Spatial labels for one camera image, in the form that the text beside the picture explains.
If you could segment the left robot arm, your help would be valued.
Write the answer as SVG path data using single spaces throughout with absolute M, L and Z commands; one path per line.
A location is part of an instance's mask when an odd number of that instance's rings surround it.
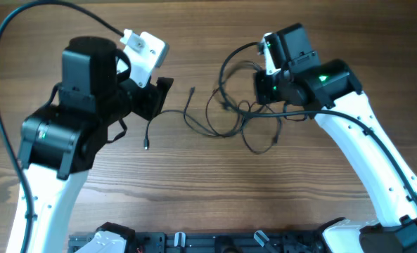
M 9 252 L 59 252 L 96 153 L 111 143 L 111 124 L 129 114 L 160 114 L 172 79 L 150 78 L 168 44 L 143 32 L 122 38 L 124 49 L 100 37 L 71 39 L 62 54 L 62 80 L 48 102 L 25 119 L 18 156 L 29 190 L 19 192 Z

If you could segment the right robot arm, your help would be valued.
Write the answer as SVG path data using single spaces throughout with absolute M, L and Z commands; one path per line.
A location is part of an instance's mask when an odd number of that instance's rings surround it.
M 417 252 L 417 175 L 379 124 L 368 96 L 342 60 L 321 63 L 300 23 L 266 33 L 258 44 L 265 68 L 255 75 L 262 105 L 281 102 L 313 119 L 338 145 L 364 185 L 373 221 L 341 218 L 321 229 L 332 252 Z

